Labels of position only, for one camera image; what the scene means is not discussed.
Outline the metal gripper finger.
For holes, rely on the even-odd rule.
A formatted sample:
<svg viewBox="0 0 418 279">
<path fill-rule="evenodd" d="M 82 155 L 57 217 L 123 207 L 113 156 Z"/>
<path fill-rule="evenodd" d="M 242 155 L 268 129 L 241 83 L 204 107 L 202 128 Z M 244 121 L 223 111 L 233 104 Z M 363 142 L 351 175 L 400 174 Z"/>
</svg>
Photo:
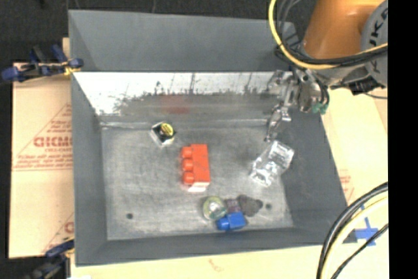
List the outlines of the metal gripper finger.
<svg viewBox="0 0 418 279">
<path fill-rule="evenodd" d="M 291 71 L 275 71 L 268 81 L 266 92 L 270 95 L 283 97 L 291 85 Z"/>
<path fill-rule="evenodd" d="M 276 105 L 266 122 L 265 142 L 271 142 L 278 137 L 280 125 L 283 122 L 290 122 L 289 108 L 283 105 Z"/>
</svg>

